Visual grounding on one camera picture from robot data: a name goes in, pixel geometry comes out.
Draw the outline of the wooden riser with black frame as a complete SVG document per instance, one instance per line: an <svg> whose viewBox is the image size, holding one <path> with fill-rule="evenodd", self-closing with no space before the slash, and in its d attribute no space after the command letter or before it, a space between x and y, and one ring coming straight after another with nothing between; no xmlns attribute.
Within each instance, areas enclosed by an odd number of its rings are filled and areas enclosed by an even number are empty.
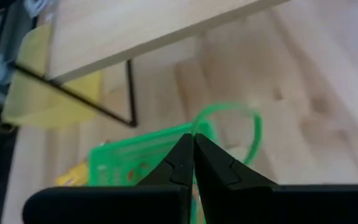
<svg viewBox="0 0 358 224"><path fill-rule="evenodd" d="M286 1L56 0L42 24L52 25L45 73L9 68L113 117L99 102L104 68Z"/></svg>

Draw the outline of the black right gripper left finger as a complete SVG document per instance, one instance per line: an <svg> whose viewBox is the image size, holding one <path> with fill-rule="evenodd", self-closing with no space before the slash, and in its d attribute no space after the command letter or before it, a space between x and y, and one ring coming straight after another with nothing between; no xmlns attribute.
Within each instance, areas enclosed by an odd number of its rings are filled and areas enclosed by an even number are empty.
<svg viewBox="0 0 358 224"><path fill-rule="evenodd" d="M137 185L184 185L191 187L193 168L193 136L184 134L158 166Z"/></svg>

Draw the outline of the green plastic tray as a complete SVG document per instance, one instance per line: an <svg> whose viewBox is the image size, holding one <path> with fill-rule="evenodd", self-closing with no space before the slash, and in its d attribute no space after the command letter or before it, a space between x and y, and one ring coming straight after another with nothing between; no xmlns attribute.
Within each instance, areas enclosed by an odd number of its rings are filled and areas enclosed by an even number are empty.
<svg viewBox="0 0 358 224"><path fill-rule="evenodd" d="M172 128L104 144L89 154L90 186L133 186L146 178L187 133L201 133L214 142L219 138L208 120L195 127L185 123Z"/></svg>

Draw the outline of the yellow plastic tray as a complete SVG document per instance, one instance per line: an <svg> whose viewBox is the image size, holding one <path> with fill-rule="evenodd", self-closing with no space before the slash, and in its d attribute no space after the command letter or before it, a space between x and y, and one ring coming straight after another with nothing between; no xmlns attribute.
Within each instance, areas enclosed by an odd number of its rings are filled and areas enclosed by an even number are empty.
<svg viewBox="0 0 358 224"><path fill-rule="evenodd" d="M51 24L39 26L25 35L16 62L38 73L45 73L49 55ZM2 119L19 126L59 128L93 119L96 112L15 71L2 111Z"/></svg>

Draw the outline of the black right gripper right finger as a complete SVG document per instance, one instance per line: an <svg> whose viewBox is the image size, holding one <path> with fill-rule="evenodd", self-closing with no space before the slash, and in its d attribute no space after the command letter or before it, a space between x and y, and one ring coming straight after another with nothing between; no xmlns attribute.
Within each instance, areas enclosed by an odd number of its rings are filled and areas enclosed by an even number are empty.
<svg viewBox="0 0 358 224"><path fill-rule="evenodd" d="M206 136L194 137L195 175L206 224L268 224L276 183L241 163Z"/></svg>

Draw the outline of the narrow yellow crayon box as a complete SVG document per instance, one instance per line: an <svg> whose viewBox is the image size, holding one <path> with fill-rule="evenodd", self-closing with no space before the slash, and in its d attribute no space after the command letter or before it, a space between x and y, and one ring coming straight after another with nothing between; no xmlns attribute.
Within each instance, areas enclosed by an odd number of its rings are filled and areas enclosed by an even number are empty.
<svg viewBox="0 0 358 224"><path fill-rule="evenodd" d="M63 175L55 179L57 186L83 186L88 183L89 169L87 161L81 161Z"/></svg>

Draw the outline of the green rubber band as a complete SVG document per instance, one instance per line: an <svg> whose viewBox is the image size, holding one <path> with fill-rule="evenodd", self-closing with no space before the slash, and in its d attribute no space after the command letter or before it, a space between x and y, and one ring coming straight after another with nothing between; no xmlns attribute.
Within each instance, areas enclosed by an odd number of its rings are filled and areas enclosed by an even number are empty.
<svg viewBox="0 0 358 224"><path fill-rule="evenodd" d="M242 105L239 103L216 103L208 105L206 108L201 110L201 112L194 118L191 123L190 133L194 136L199 133L199 128L201 123L207 121L207 118L212 114L217 113L222 110L236 110L239 111L241 115L250 117L254 122L254 138L252 144L249 146L248 154L246 155L243 163L245 165L251 165L254 159L257 157L259 152L259 147L262 142L263 136L263 119L260 113L247 105Z"/></svg>

